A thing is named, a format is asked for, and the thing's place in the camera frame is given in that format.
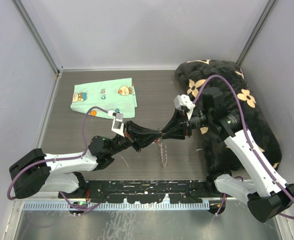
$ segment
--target gray wall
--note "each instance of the gray wall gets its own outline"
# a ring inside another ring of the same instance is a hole
[[[242,69],[280,141],[279,172],[294,183],[294,0],[278,1]],[[294,206],[289,212],[294,215]]]
[[[65,69],[105,69],[236,61],[267,0],[22,2]]]
[[[12,1],[0,0],[0,236],[10,212],[8,169],[34,147],[54,80]]]

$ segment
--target metal frame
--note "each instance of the metal frame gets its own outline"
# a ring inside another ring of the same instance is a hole
[[[294,236],[289,225],[288,219],[283,216],[276,216],[280,235],[284,240],[294,240]]]
[[[65,69],[64,72],[102,72],[102,71],[154,71],[154,70],[176,70],[176,67],[129,67],[129,68],[86,68]]]
[[[7,221],[7,226],[3,235],[3,240],[13,240],[18,228],[19,220],[24,207],[23,201],[12,201],[12,211]]]
[[[268,0],[265,8],[263,9],[255,27],[252,30],[252,33],[250,35],[250,37],[248,38],[245,46],[243,47],[238,60],[237,60],[237,64],[239,66],[242,65],[243,61],[245,60],[245,57],[247,55],[247,53],[249,52],[249,50],[251,49],[254,41],[256,40],[258,34],[260,33],[260,31],[262,30],[268,16],[271,14],[272,10],[274,9],[276,3],[278,2],[278,0]]]
[[[26,7],[24,6],[21,0],[12,0],[12,2],[15,5],[17,11],[20,13],[22,19],[26,23],[31,35],[34,37],[36,43],[38,44],[40,50],[44,54],[48,63],[50,64],[52,70],[58,75],[64,70],[64,68],[58,58],[58,55],[55,52],[54,47],[52,46],[52,43],[50,42],[46,34],[46,31],[41,25],[41,22],[38,19],[38,16],[34,11],[31,2],[28,5],[28,12],[33,12],[33,19],[31,18],[31,15],[27,12]]]
[[[50,97],[49,97],[49,100],[48,100],[48,103],[47,103],[47,108],[46,108],[45,114],[44,114],[43,119],[42,119],[41,124],[40,124],[40,126],[41,126],[40,131],[38,132],[38,135],[37,135],[37,138],[36,138],[37,139],[37,142],[36,142],[36,145],[35,145],[36,148],[40,148],[42,146],[44,135],[45,135],[46,128],[47,128],[47,125],[48,125],[48,121],[49,121],[49,117],[50,117],[50,115],[52,113],[54,101],[55,101],[55,98],[56,98],[57,89],[58,89],[61,78],[62,78],[62,71],[56,76],[55,82],[52,85],[51,94],[50,94]]]

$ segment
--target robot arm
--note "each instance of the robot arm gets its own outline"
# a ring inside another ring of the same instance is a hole
[[[254,217],[261,222],[292,205],[293,202],[278,184],[294,198],[294,183],[287,184],[286,180],[273,169],[258,148],[250,131],[243,129],[239,113],[227,111],[223,93],[218,88],[209,87],[204,90],[202,109],[197,108],[187,95],[177,96],[174,104],[173,117],[161,131],[141,127],[132,121],[123,122],[121,113],[111,111],[108,114],[113,116],[111,129],[116,136],[93,137],[84,154],[53,155],[44,154],[40,148],[32,150],[10,167],[11,179],[14,179],[26,166],[39,160],[53,160],[31,167],[18,178],[14,184],[16,198],[27,198],[37,192],[62,191],[75,194],[79,191],[84,192],[86,182],[78,171],[105,169],[114,161],[113,155],[129,147],[140,152],[158,138],[184,140],[192,135],[192,129],[208,126],[210,131],[218,135],[235,153],[253,182],[241,182],[229,174],[221,174],[213,179],[212,185],[216,190],[247,204]],[[247,143],[244,131],[247,131],[253,148]],[[266,172],[253,150],[257,151],[263,163],[274,174],[277,184]]]

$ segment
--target cushion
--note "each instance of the cushion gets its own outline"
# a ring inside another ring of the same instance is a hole
[[[175,79],[179,81],[191,100],[194,100],[205,80],[211,75],[221,75],[235,90],[239,98],[245,122],[251,131],[252,137],[270,164],[277,169],[282,152],[280,145],[269,127],[259,108],[259,99],[248,86],[245,75],[240,66],[231,61],[220,60],[195,60],[182,63],[175,71]],[[239,112],[234,96],[228,86],[220,79],[212,79],[206,87],[217,87],[223,94],[225,104],[230,112]],[[201,97],[196,103],[201,106]],[[242,168],[242,164],[236,155],[220,138],[201,128],[202,149],[206,160],[206,170],[209,174],[227,173]]]

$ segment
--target flower pattern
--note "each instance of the flower pattern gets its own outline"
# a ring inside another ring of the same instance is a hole
[[[278,164],[280,164],[280,162],[276,162],[272,167],[273,167],[274,169],[276,169],[277,166],[278,166]]]
[[[193,80],[189,79],[189,89],[187,90],[187,94],[191,93],[194,97],[196,97],[198,94],[197,88],[201,87],[205,81],[206,79],[202,79],[195,83]]]
[[[245,80],[243,70],[242,70],[241,68],[240,68],[239,70],[240,70],[240,71],[235,71],[235,73],[237,73],[238,75],[240,75],[240,76],[242,77],[242,79]]]
[[[237,94],[237,97],[242,101],[246,101],[247,104],[254,109],[256,100],[253,96],[251,96],[251,92],[246,89],[242,89],[241,92],[242,93]]]
[[[207,133],[208,132],[208,127],[206,127],[206,126],[201,127],[200,132],[201,132],[202,135]]]
[[[205,60],[205,61],[202,61],[202,60],[195,60],[195,61],[188,61],[188,62],[186,62],[186,63],[188,64],[188,63],[193,63],[193,62],[200,62],[200,63],[204,63],[204,64],[208,64],[208,65],[209,65],[210,60],[209,60],[209,59],[207,59],[207,60]]]

